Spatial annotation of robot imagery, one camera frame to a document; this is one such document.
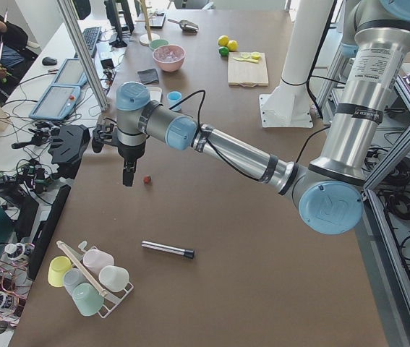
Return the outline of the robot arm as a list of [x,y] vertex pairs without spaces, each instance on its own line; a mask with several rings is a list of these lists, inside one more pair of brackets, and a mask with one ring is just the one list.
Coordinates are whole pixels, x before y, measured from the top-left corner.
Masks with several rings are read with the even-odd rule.
[[355,1],[343,36],[357,53],[322,152],[308,167],[170,111],[143,84],[124,82],[116,91],[124,184],[132,185],[145,141],[153,137],[177,150],[192,147],[220,158],[240,174],[290,194],[302,220],[317,232],[341,234],[355,227],[363,213],[362,163],[410,52],[410,1]]

